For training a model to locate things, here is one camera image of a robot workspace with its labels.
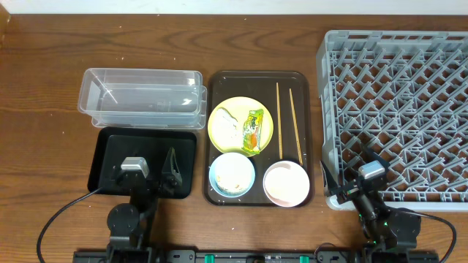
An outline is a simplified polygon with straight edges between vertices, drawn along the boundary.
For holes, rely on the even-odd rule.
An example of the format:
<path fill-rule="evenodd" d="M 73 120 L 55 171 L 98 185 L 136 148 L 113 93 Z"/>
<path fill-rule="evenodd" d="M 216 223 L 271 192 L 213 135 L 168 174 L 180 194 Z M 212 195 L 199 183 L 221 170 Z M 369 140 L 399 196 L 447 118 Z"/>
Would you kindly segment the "white tissue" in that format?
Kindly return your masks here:
<path fill-rule="evenodd" d="M 219 138 L 238 139 L 238 120 L 229 111 L 220 107 L 215 112 L 212 132 Z"/>

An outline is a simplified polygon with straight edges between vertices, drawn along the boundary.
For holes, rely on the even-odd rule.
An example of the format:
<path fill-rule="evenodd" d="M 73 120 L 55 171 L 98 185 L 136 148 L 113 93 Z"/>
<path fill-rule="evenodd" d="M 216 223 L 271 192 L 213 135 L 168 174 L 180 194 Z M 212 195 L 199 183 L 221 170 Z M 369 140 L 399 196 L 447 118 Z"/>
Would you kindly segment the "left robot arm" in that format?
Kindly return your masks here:
<path fill-rule="evenodd" d="M 127 157 L 121 164 L 117 185 L 129 192 L 130 201 L 116 205 L 108 214 L 110 242 L 106 262 L 164 262 L 165 252 L 149 244 L 151 226 L 160 198 L 173 198 L 182 186 L 176 152 L 167 152 L 162 171 L 151 175 L 143 157 Z"/>

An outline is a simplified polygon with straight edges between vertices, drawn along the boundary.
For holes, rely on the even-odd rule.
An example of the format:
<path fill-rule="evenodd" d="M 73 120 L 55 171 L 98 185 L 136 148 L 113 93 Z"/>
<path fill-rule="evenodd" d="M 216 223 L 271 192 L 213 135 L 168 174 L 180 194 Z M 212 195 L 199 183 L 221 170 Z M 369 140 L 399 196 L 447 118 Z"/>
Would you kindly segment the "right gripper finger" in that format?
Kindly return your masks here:
<path fill-rule="evenodd" d="M 324 193 L 326 197 L 332 197 L 333 195 L 336 195 L 336 192 L 339 189 L 339 185 L 334 180 L 331 172 L 327 168 L 324 161 L 320 161 L 320 166 L 321 166 L 322 176 L 324 180 Z"/>
<path fill-rule="evenodd" d="M 389 170 L 390 163 L 384 158 L 382 158 L 379 154 L 373 151 L 370 147 L 366 146 L 365 144 L 361 144 L 361 150 L 363 152 L 363 160 L 366 163 L 370 163 L 372 161 L 378 161 L 385 170 Z"/>

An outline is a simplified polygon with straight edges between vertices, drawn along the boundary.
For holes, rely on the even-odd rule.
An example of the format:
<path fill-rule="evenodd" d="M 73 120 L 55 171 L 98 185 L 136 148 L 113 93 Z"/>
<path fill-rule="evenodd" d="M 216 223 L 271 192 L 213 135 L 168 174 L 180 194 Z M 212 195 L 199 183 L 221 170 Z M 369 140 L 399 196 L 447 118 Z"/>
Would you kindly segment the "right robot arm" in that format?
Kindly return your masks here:
<path fill-rule="evenodd" d="M 371 241 L 360 251 L 351 252 L 348 262 L 409 262 L 409 250 L 416 248 L 421 218 L 408 209 L 388 207 L 379 190 L 386 186 L 390 163 L 371 148 L 362 145 L 368 162 L 359 167 L 355 179 L 340 186 L 321 161 L 326 195 L 339 204 L 353 203 L 365 237 Z"/>

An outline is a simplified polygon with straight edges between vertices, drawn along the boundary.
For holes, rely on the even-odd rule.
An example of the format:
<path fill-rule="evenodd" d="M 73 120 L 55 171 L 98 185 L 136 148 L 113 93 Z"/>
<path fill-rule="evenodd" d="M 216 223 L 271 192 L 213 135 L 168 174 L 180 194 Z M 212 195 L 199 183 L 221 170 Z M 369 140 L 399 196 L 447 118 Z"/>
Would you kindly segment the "pink bowl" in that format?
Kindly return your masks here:
<path fill-rule="evenodd" d="M 299 206 L 307 199 L 310 189 L 306 170 L 292 161 L 272 164 L 263 177 L 265 195 L 280 207 Z"/>

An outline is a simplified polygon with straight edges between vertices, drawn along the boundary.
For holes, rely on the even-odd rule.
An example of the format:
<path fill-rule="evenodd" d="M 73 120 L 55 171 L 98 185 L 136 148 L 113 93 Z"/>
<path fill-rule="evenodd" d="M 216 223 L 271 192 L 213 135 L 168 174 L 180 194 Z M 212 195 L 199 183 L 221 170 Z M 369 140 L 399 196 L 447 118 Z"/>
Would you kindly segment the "green snack wrapper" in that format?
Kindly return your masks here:
<path fill-rule="evenodd" d="M 243 125 L 242 149 L 252 155 L 257 155 L 260 152 L 263 116 L 263 109 L 250 110 Z"/>

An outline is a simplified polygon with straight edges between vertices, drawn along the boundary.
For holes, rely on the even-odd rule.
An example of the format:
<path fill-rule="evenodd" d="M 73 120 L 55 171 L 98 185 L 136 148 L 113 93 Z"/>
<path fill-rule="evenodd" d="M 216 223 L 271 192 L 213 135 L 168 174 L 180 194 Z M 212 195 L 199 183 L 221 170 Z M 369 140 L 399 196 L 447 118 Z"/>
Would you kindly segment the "blue bowl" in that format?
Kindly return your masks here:
<path fill-rule="evenodd" d="M 240 153 L 223 153 L 215 158 L 208 171 L 213 190 L 227 198 L 246 194 L 253 186 L 255 177 L 253 163 Z"/>

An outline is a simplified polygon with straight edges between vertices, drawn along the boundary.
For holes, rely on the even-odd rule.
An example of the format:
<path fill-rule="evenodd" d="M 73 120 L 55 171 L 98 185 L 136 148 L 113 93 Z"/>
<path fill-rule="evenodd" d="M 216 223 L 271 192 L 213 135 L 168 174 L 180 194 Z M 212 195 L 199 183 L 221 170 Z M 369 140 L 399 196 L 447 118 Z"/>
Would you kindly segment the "yellow plate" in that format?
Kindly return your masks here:
<path fill-rule="evenodd" d="M 263 111 L 263 122 L 258 142 L 260 143 L 260 151 L 264 150 L 273 136 L 272 115 L 262 103 L 245 96 L 225 99 L 212 110 L 208 119 L 208 136 L 212 145 L 222 153 L 238 152 L 248 157 L 254 156 L 254 153 L 242 149 L 244 146 L 244 124 L 249 113 L 254 110 Z"/>

